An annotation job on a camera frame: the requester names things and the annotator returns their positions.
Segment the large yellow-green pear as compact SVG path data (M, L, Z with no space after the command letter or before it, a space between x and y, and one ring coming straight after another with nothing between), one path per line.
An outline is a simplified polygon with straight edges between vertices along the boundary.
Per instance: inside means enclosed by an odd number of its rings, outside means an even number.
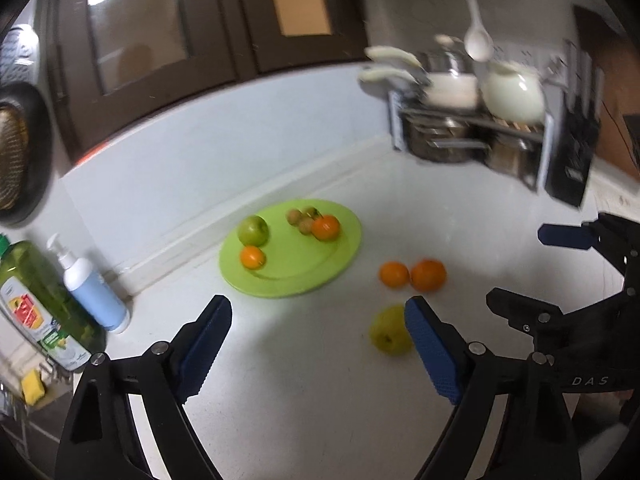
M395 304L378 312L369 328L371 344L388 356L405 356L413 340L405 324L405 307Z

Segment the large orange with stem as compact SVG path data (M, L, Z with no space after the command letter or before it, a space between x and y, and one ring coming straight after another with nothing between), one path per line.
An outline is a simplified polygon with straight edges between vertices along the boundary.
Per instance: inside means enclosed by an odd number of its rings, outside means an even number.
M322 242L335 240L341 234L341 223L330 214L315 218L311 223L311 234Z

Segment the small orange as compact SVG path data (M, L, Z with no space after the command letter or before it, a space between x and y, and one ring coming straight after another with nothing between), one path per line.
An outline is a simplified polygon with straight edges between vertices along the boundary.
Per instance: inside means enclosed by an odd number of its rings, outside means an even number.
M257 246L244 246L240 252L240 263L247 270L261 269L266 261L265 253Z

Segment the brown kiwi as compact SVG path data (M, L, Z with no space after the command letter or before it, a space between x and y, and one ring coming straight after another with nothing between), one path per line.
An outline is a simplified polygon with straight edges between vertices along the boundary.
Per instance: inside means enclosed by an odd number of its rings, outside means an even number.
M302 220L298 222L298 232L303 235L310 235L312 233L312 225L314 224L314 219L309 217L304 217Z
M288 224L290 226L297 226L299 221L302 220L303 214L298 209L290 209L286 213L286 220L288 220Z

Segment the yellow sponge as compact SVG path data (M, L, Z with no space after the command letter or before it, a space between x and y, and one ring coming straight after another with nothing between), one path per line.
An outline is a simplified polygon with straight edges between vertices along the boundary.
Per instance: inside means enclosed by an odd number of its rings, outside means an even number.
M28 406L36 405L45 395L46 387L41 380L39 370L30 370L21 379L23 398Z

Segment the white blue pump bottle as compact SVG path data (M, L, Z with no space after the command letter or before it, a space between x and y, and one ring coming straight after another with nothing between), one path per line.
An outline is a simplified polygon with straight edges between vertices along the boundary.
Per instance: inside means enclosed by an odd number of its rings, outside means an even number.
M92 262L76 257L61 243L58 234L48 239L47 248L58 259L63 269L63 283L81 307L109 333L124 332L131 320L130 312Z

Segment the stainless steel pot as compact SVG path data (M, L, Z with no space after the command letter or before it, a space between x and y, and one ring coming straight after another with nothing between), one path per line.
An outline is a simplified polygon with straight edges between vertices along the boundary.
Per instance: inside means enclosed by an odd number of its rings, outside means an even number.
M406 117L408 152L427 162L462 164L489 152L482 140L469 135L470 127L449 117Z

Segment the white teapot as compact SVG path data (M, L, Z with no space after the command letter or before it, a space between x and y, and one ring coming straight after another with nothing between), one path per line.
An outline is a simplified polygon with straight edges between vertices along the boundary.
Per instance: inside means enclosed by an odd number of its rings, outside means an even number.
M491 61L480 83L480 92L492 116L528 126L544 121L546 99L536 68L511 61Z

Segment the small orange mandarin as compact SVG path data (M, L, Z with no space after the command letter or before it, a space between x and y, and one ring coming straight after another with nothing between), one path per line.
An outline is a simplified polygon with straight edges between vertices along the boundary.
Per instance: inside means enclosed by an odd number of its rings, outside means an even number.
M378 279L388 288L403 288L410 282L410 271L399 261L389 261L378 269Z

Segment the metal dish rack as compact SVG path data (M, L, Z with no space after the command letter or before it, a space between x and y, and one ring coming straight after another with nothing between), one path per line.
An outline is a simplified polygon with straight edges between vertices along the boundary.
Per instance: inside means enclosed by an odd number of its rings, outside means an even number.
M485 156L469 162L481 162L499 174L518 179L533 192L544 187L553 141L554 119L551 115L544 116L541 124L533 126L506 122L487 113L456 115L430 110L410 91L392 90L388 92L388 116L396 151L409 153L404 136L406 117L449 117L469 126L469 135L489 146Z

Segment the white ladle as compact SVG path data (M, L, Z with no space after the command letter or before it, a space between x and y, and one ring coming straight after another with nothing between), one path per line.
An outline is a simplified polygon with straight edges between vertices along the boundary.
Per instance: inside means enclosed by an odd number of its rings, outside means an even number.
M473 61L488 62L494 55L494 42L484 26L477 0L465 0L470 12L471 23L465 33L463 43L466 53Z

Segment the small green persimmon on plate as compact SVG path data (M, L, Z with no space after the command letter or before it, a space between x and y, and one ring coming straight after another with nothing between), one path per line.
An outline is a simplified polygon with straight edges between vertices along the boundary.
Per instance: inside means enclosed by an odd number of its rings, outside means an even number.
M316 207L306 207L303 210L303 215L311 219L317 219L321 217L321 212Z

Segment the green apple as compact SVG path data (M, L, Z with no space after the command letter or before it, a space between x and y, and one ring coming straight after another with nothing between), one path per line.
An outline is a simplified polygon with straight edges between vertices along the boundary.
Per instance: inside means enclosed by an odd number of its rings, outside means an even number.
M243 246L260 247L268 242L270 231L267 222L253 214L240 222L236 234Z

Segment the hanging metal strainer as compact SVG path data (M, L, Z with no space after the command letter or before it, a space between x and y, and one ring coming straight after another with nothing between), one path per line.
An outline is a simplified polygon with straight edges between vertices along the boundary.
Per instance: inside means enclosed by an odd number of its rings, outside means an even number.
M18 110L1 105L1 209L10 209L21 193L27 164L28 135Z

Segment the dark wooden window frame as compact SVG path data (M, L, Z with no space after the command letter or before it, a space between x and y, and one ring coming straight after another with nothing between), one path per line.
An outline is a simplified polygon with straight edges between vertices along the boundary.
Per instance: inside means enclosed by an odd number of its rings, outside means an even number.
M361 0L38 0L55 121L72 162L219 87L359 61Z

